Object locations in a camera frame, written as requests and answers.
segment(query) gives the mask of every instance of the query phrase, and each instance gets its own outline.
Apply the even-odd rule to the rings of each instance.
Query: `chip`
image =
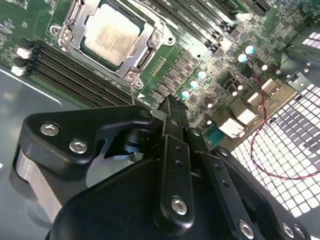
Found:
[[[134,53],[139,27],[108,4],[98,8],[85,26],[85,46],[113,65]]]

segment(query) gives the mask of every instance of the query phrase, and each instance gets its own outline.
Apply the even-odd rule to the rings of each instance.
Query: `capacitor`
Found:
[[[271,72],[277,74],[277,75],[281,75],[282,71],[279,67],[277,67],[276,65],[270,65],[269,69],[271,70]]]
[[[205,120],[205,123],[207,125],[211,125],[212,124],[212,120],[211,120],[211,117],[209,116],[209,114],[205,114],[204,115],[204,120]]]
[[[244,53],[240,53],[238,56],[237,56],[237,59],[240,63],[244,63],[245,61],[247,61],[248,57],[247,55],[245,55]]]
[[[245,53],[248,55],[254,54],[255,52],[255,47],[252,45],[247,45],[244,49]]]
[[[252,76],[255,74],[255,71],[253,71],[253,68],[251,64],[248,62],[248,64],[245,64],[242,68],[242,75],[247,77],[248,79],[252,78]]]
[[[181,90],[181,95],[182,95],[182,98],[183,98],[183,99],[187,99],[187,98],[189,97],[190,93],[189,93],[188,89],[183,88],[183,89]]]
[[[198,87],[198,82],[195,79],[191,79],[190,81],[190,87],[193,89],[196,89]]]
[[[239,82],[238,80],[235,80],[233,85],[236,87],[236,89],[238,89],[239,91],[241,91],[242,89],[244,89],[244,86],[241,84],[241,82]]]
[[[229,92],[232,94],[232,96],[235,97],[235,96],[238,95],[237,90],[235,89],[234,86],[230,86],[228,90],[229,90]]]
[[[205,79],[207,77],[206,71],[201,68],[196,71],[196,75],[198,79]]]
[[[206,105],[206,107],[208,108],[208,109],[210,109],[210,108],[212,108],[214,105],[213,105],[213,102],[208,98],[208,97],[206,97],[205,99],[204,99],[204,104]]]
[[[258,68],[260,68],[262,71],[266,71],[268,69],[268,65],[265,64],[263,61],[261,60],[257,60],[256,65],[258,66]]]

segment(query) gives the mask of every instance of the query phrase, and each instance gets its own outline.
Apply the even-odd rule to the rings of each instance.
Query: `black plastic arm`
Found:
[[[138,105],[33,114],[23,122],[19,146],[29,159],[60,177],[79,179],[96,156],[98,140],[112,142],[119,132],[146,128],[153,120],[153,116]],[[57,126],[58,134],[43,134],[43,124]],[[73,140],[86,145],[84,153],[70,149]]]

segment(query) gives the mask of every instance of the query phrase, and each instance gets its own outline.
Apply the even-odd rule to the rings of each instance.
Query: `hex bolt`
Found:
[[[186,203],[179,197],[174,197],[171,201],[173,210],[179,215],[186,215],[188,207]]]
[[[248,223],[246,223],[243,220],[240,220],[239,227],[243,235],[245,235],[248,239],[254,239],[255,237],[254,231],[252,230],[252,228],[249,226]]]
[[[88,147],[84,141],[81,140],[73,140],[69,143],[69,148],[72,152],[76,154],[84,154]]]
[[[52,123],[45,123],[41,125],[40,131],[42,134],[52,137],[57,135],[60,130],[57,125],[54,125]]]
[[[294,232],[291,230],[290,227],[288,227],[287,224],[282,223],[282,224],[281,224],[281,227],[282,227],[282,230],[284,231],[284,233],[285,233],[287,236],[289,236],[289,237],[292,238],[292,239],[295,237]]]
[[[305,233],[300,229],[300,227],[298,227],[297,225],[294,225],[294,229],[296,230],[296,232],[303,238],[306,238]]]
[[[223,156],[228,156],[227,151],[224,150],[223,148],[220,148],[220,152],[222,153]]]
[[[199,133],[197,130],[193,129],[192,132],[193,132],[193,134],[196,135],[197,137],[200,136],[200,133]]]

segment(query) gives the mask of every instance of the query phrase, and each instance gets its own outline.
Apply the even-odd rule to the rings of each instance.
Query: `white connector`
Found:
[[[30,49],[19,47],[16,51],[16,54],[23,59],[29,59],[32,51]]]
[[[16,76],[21,77],[26,72],[26,68],[13,65],[11,72]]]

